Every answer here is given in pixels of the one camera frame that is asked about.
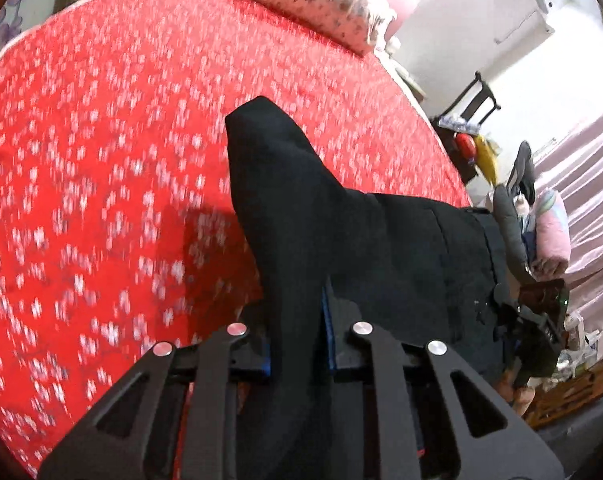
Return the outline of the person's hand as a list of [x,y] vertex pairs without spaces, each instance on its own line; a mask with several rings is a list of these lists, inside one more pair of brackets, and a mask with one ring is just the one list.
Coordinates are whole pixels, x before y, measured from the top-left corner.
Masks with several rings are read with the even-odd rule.
[[529,378],[530,374],[525,370],[522,360],[515,358],[495,383],[495,391],[519,416],[526,414],[536,395],[536,390],[528,385]]

